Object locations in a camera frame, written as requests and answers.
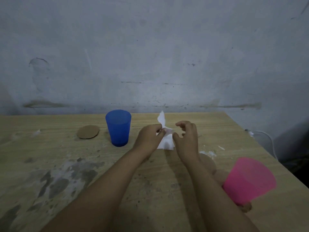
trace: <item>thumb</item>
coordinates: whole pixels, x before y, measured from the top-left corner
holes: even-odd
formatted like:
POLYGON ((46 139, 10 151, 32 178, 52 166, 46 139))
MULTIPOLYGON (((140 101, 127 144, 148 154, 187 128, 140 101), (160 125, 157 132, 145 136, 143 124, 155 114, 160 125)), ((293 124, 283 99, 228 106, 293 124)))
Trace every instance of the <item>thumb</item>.
POLYGON ((161 131, 159 132, 159 134, 157 135, 157 137, 162 140, 162 138, 164 137, 164 135, 166 134, 166 130, 165 129, 161 129, 161 131))
POLYGON ((178 142, 180 141, 180 137, 179 137, 178 133, 173 133, 173 139, 175 141, 175 144, 177 145, 178 142))

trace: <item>white tissue paper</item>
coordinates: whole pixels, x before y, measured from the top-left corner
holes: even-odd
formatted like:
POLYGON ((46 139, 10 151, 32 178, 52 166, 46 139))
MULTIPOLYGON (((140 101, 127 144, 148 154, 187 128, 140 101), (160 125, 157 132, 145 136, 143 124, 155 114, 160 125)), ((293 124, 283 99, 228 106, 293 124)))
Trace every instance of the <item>white tissue paper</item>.
POLYGON ((162 129, 164 128, 166 130, 166 134, 164 135, 157 149, 173 150, 175 147, 173 143, 174 130, 165 126, 165 116, 163 111, 160 112, 160 115, 158 116, 158 121, 162 125, 162 129))

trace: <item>blue plastic cup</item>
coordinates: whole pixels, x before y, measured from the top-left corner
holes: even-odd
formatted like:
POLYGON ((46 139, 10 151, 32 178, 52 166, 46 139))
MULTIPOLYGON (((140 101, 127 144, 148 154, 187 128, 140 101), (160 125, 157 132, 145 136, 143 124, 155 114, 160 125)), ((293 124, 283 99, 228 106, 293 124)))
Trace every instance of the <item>blue plastic cup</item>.
POLYGON ((105 120, 112 144, 116 147, 123 147, 128 143, 131 114, 124 110, 113 110, 106 114, 105 120))

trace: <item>forearm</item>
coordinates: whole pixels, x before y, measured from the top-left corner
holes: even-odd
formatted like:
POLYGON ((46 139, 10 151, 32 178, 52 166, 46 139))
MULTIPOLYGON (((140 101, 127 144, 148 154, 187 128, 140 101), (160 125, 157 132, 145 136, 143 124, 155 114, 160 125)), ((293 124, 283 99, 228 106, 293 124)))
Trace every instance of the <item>forearm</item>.
POLYGON ((102 231, 116 213, 142 155, 127 152, 42 231, 102 231))
POLYGON ((201 215, 209 232, 258 232, 199 161, 185 164, 191 176, 201 215))

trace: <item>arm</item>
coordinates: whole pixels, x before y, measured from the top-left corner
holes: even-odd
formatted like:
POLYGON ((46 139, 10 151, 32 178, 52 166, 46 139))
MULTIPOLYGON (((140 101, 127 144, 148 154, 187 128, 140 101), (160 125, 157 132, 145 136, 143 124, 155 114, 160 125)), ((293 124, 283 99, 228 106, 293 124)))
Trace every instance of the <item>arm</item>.
POLYGON ((191 176, 207 231, 258 232, 257 227, 241 212, 200 161, 195 124, 180 121, 176 126, 186 131, 183 138, 174 133, 173 139, 177 153, 191 176))
POLYGON ((103 231, 115 215, 121 199, 142 161, 157 149, 165 131, 162 125, 141 129, 133 148, 98 180, 56 215, 41 231, 103 231))

